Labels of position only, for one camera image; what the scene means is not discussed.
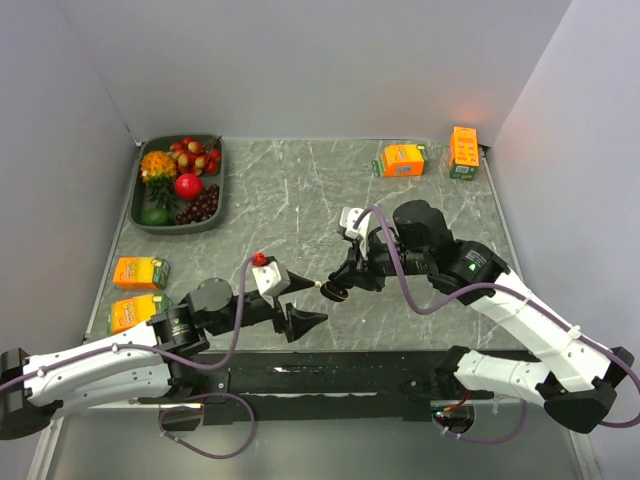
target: marble tabletop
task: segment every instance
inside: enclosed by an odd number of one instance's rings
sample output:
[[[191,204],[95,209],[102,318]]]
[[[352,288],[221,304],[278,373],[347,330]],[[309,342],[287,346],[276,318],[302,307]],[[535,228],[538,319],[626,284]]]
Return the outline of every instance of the marble tabletop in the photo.
[[[336,233],[342,207],[378,204],[387,213],[414,199],[441,209],[456,238],[485,243],[507,262],[511,252],[486,167],[473,181],[449,179],[446,144],[426,143],[429,166],[421,177],[375,178],[371,160],[391,141],[378,140],[226,140],[224,220],[213,230],[181,236],[147,234],[125,219],[118,232],[88,340],[107,335],[111,304],[131,296],[111,283],[120,256],[166,258],[171,273],[166,292],[177,301],[209,277],[227,279],[234,290],[240,262],[262,251],[290,271],[325,280],[344,260],[348,243]],[[409,285],[418,303],[441,295],[426,278]],[[248,288],[255,287],[253,280]],[[353,289],[336,304],[317,289],[282,297],[298,309],[325,312],[329,320],[294,343],[273,332],[270,322],[244,328],[243,350],[400,350],[446,349],[465,345],[520,349],[508,333],[471,309],[452,303],[429,316],[414,314],[398,282],[388,279],[381,293]],[[212,350],[225,350],[230,335],[210,338]]]

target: tray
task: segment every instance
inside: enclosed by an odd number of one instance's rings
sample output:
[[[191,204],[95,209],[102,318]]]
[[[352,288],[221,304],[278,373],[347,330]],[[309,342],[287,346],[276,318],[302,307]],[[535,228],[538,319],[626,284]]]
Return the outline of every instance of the tray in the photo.
[[[180,142],[184,137],[192,137],[194,140],[197,140],[201,143],[205,143],[207,140],[211,140],[213,135],[207,134],[192,134],[185,133],[181,135],[165,135],[161,137],[155,137],[151,140],[146,141],[142,147],[140,148],[140,155],[136,161],[135,168],[135,185],[131,192],[131,197],[129,198],[129,207],[128,207],[128,216],[129,220],[133,225],[144,230],[145,232],[154,234],[154,235],[182,235],[186,233],[198,233],[204,232],[206,230],[211,230],[215,227],[220,220],[222,220],[225,204],[223,201],[223,190],[224,190],[224,172],[226,166],[226,157],[224,153],[224,144],[222,139],[218,139],[216,142],[216,147],[220,149],[221,157],[220,157],[220,169],[217,175],[207,175],[202,174],[200,179],[202,183],[204,183],[205,187],[209,187],[211,185],[218,185],[220,189],[220,194],[218,197],[218,209],[216,213],[212,215],[211,218],[205,220],[204,222],[191,223],[188,225],[168,225],[163,227],[158,226],[150,226],[150,225],[142,225],[140,223],[140,217],[142,213],[147,211],[150,208],[154,208],[155,204],[149,202],[147,199],[147,189],[146,185],[142,183],[142,178],[140,177],[140,162],[142,161],[142,157],[144,157],[147,153],[152,152],[154,150],[161,150],[163,152],[169,153],[169,146],[173,142]],[[172,213],[175,217],[176,214],[183,211],[187,206],[187,202],[181,198],[178,198],[178,205],[175,209],[172,210]]]

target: bunch of red grapes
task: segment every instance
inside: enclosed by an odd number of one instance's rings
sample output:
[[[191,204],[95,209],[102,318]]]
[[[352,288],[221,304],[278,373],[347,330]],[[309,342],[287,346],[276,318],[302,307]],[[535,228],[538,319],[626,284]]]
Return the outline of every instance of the bunch of red grapes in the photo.
[[[220,197],[220,187],[212,185],[205,188],[195,200],[187,203],[184,212],[176,215],[178,225],[198,223],[209,220],[218,210],[218,198]]]

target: wall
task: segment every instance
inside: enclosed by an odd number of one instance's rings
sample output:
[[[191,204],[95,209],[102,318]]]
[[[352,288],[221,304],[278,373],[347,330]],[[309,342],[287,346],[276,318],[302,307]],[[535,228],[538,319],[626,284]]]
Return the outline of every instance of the wall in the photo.
[[[574,0],[490,152],[528,282],[585,333],[636,355],[638,24],[636,1]],[[625,385],[611,419],[639,403]],[[592,440],[606,478],[638,477],[639,428]]]
[[[0,2],[0,352],[82,340],[133,142],[53,1]],[[23,479],[37,436],[0,442]]]
[[[570,0],[59,0],[135,138],[493,143]]]

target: orange and green box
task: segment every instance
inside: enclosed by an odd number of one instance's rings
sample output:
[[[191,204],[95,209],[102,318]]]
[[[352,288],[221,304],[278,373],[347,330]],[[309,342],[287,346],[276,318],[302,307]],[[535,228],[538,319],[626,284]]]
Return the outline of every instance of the orange and green box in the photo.
[[[116,335],[146,322],[156,313],[164,312],[169,305],[171,300],[163,292],[119,300],[111,305],[109,333]]]
[[[376,177],[422,175],[428,164],[427,150],[422,144],[389,145],[372,162]]]
[[[480,168],[475,128],[454,127],[449,145],[449,177],[473,180]]]
[[[122,290],[162,290],[168,276],[169,264],[164,258],[121,257],[113,283]]]

